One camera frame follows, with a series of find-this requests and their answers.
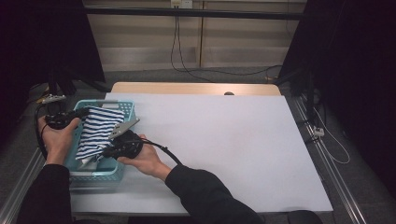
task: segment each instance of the blue and white striped fabric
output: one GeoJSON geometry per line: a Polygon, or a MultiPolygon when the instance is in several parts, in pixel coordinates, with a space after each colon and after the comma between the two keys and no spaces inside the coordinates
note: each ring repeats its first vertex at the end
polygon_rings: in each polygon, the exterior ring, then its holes
{"type": "Polygon", "coordinates": [[[108,136],[116,124],[124,122],[124,112],[90,106],[90,114],[83,120],[76,160],[102,153],[110,146],[108,136]]]}

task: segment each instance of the plastic basket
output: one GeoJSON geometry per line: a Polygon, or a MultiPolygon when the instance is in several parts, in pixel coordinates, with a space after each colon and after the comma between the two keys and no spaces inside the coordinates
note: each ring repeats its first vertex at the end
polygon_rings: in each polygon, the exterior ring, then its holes
{"type": "MultiPolygon", "coordinates": [[[[76,104],[75,109],[85,106],[96,106],[106,109],[121,110],[124,112],[124,121],[135,119],[134,102],[114,100],[82,100],[76,104]]],[[[79,171],[80,162],[76,160],[79,138],[84,122],[75,129],[72,147],[67,155],[65,166],[70,171],[70,189],[80,188],[111,188],[117,186],[122,180],[124,164],[113,158],[103,158],[97,163],[95,171],[79,171]]]]}

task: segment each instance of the person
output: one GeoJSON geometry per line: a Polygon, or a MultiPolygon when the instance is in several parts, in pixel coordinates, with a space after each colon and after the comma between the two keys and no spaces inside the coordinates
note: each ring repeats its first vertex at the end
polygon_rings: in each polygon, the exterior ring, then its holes
{"type": "MultiPolygon", "coordinates": [[[[73,223],[69,171],[64,161],[78,123],[79,119],[73,119],[64,129],[54,130],[47,126],[44,117],[38,120],[48,151],[47,162],[22,201],[17,223],[73,223]]],[[[144,144],[134,159],[119,157],[118,161],[161,179],[199,223],[264,223],[263,217],[237,201],[215,175],[184,165],[171,169],[160,160],[152,145],[144,144]]]]}

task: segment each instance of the white table surface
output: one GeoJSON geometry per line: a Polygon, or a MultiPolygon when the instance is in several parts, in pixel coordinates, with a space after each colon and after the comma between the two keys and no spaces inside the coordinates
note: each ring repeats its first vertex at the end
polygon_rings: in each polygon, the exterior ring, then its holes
{"type": "MultiPolygon", "coordinates": [[[[141,119],[136,133],[168,147],[190,168],[214,173],[256,212],[332,211],[283,96],[108,93],[106,99],[133,100],[141,119]]],[[[74,213],[187,213],[161,180],[132,166],[115,191],[74,192],[71,203],[74,213]]]]}

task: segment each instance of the black sleeve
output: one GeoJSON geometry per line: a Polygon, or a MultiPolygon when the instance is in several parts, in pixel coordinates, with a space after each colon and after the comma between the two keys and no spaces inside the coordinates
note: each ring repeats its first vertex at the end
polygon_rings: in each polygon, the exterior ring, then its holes
{"type": "Polygon", "coordinates": [[[264,223],[263,217],[237,201],[208,171],[178,165],[166,177],[165,184],[201,223],[264,223]]]}
{"type": "Polygon", "coordinates": [[[56,164],[43,167],[23,198],[17,223],[72,223],[66,167],[56,164]]]}

